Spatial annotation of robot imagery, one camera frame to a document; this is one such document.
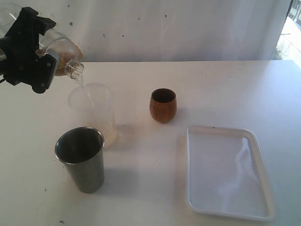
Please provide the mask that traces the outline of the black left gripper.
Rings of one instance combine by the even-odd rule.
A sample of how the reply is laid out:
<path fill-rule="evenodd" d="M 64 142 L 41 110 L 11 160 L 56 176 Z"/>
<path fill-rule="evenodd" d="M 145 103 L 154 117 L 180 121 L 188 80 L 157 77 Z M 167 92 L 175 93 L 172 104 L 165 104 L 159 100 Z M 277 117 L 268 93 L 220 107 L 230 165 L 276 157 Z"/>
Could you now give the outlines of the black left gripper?
<path fill-rule="evenodd" d="M 38 94 L 49 89 L 55 76 L 56 61 L 39 57 L 40 35 L 56 26 L 50 18 L 40 17 L 31 7 L 23 7 L 17 20 L 0 39 L 0 74 L 3 81 L 15 86 L 30 85 Z"/>

